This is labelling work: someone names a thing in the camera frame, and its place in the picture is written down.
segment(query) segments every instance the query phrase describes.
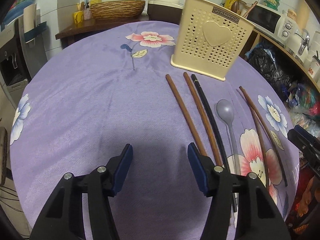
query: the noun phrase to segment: black chopstick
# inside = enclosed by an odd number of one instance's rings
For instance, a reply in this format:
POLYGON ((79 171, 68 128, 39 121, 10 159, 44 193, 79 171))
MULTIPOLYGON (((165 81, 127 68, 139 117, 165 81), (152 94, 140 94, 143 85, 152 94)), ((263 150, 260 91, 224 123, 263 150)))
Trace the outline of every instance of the black chopstick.
MULTIPOLYGON (((220 155, 221 155, 221 159, 222 159, 223 165, 227 169, 227 171, 230 173, 230 167, 229 167, 229 163, 228 163, 228 160, 227 160, 226 151, 225 151, 224 146, 223 146, 223 141, 221 139, 221 135, 220 135, 216 120, 214 119, 214 116, 212 114, 212 110, 210 108, 208 100, 205 97, 205 94, 204 94, 204 92, 203 92, 203 90, 202 90, 202 88, 200 86, 200 83, 197 80, 197 77, 196 77, 195 74, 191 75, 191 79, 192 79, 193 83, 195 84, 195 87, 196 87, 196 89, 198 91, 199 97, 200 97, 200 99, 202 101, 202 104, 204 106, 205 112, 207 113, 207 116, 208 116, 209 122, 211 124, 213 133, 214 133, 214 135, 216 137, 217 145, 219 147, 219 151, 220 151, 220 155)), ((234 212, 237 211, 235 194, 233 194, 232 208, 233 208, 234 212)))

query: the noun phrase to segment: blue flower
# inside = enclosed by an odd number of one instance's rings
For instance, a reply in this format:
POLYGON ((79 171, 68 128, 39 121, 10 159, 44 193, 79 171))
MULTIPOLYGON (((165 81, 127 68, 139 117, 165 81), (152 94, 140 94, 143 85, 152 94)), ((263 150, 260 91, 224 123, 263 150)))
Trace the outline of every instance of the blue flower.
POLYGON ((281 131, 282 134, 287 138, 287 120, 285 119, 284 115, 282 114, 279 106, 272 103, 272 100, 266 96, 263 98, 262 96, 258 95, 258 102, 266 111, 266 119, 269 121, 271 126, 276 131, 281 131))
POLYGON ((10 136, 10 145, 16 140, 19 139, 21 131, 23 129, 23 120, 27 117, 31 107, 30 102, 28 101, 28 94, 20 99, 16 113, 14 115, 11 136, 10 136))

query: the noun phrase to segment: electric kettle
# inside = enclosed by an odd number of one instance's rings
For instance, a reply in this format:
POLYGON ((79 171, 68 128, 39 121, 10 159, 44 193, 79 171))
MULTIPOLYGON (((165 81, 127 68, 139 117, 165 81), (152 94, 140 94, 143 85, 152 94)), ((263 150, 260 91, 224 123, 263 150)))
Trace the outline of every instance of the electric kettle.
POLYGON ((308 56, 308 46, 310 43, 310 35, 307 30, 303 29, 306 37, 301 36, 298 31, 289 36, 286 46, 284 47, 301 65, 308 56))

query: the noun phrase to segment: purple tablecloth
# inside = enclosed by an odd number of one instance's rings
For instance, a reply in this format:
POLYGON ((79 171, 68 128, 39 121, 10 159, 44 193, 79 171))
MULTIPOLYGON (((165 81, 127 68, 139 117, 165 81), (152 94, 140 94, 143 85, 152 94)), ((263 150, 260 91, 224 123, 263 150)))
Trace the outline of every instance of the purple tablecloth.
MULTIPOLYGON (((134 158, 123 190, 110 199, 121 240, 200 238, 211 198, 199 191, 189 165, 186 150, 194 139, 165 79, 167 73, 175 82, 208 155, 212 159, 213 155, 182 76, 184 71, 170 65, 174 51, 171 42, 177 39, 178 28, 150 21, 90 36, 53 57, 26 87, 13 129, 12 138, 18 139, 11 145, 11 166, 21 206, 32 226, 63 174, 87 174, 119 155, 130 143, 134 158), (151 31, 159 36, 140 35, 151 31), (148 51, 146 55, 140 57, 145 53, 140 52, 137 58, 132 57, 144 49, 148 51)), ((196 76, 213 110, 220 99, 234 105, 233 127, 242 155, 242 173, 255 171, 261 176, 264 169, 254 122, 238 89, 240 85, 279 139, 288 187, 279 176, 279 164, 272 150, 268 152, 268 164, 273 199, 285 217, 296 192, 299 157, 298 150, 285 137, 292 123, 284 105, 269 84, 241 58, 236 60, 225 82, 196 76)), ((227 127, 214 115, 230 156, 227 127)), ((264 142, 267 150, 272 148, 265 134, 264 142)), ((233 239, 235 233, 234 220, 233 215, 228 239, 233 239)), ((87 239, 91 240, 87 206, 84 224, 87 239)))

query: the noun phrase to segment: pink flower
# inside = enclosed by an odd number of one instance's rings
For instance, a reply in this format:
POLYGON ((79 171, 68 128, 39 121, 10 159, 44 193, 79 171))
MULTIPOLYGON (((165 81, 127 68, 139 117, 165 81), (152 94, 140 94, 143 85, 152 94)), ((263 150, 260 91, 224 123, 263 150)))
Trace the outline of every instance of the pink flower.
MULTIPOLYGON (((254 129, 244 130, 240 136, 240 145, 243 156, 239 155, 241 175, 246 176, 249 172, 254 172, 258 175, 264 185, 266 185, 266 175, 262 157, 262 150, 259 142, 259 137, 254 129)), ((269 194, 275 204, 277 204, 277 190, 274 185, 279 185, 282 180, 282 173, 277 156, 273 149, 266 152, 267 163, 269 168, 269 194)), ((233 156, 228 157, 230 172, 235 173, 233 156)), ((238 212, 234 213, 234 226, 237 225, 238 212)))
POLYGON ((132 33, 129 36, 126 36, 128 40, 132 41, 140 41, 141 46, 158 48, 161 45, 176 45, 170 35, 159 35, 159 33, 155 32, 142 32, 140 34, 132 33))

